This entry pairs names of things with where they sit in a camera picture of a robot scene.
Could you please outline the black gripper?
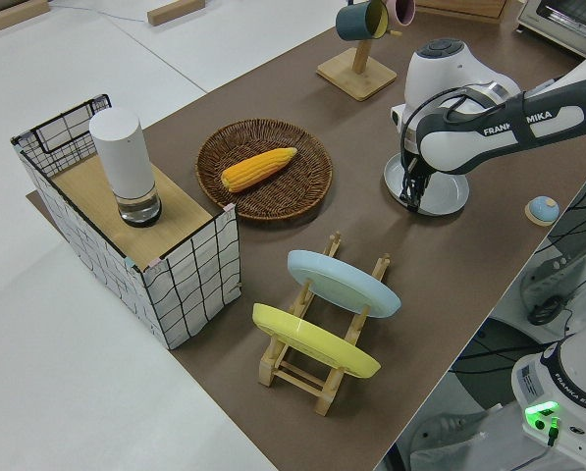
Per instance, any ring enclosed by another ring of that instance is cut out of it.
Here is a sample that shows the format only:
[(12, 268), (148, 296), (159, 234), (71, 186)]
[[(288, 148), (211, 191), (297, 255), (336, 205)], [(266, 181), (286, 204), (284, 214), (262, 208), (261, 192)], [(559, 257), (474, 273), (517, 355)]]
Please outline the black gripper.
[(433, 169), (424, 161), (410, 161), (403, 164), (402, 200), (407, 208), (418, 212), (421, 198), (433, 175)]

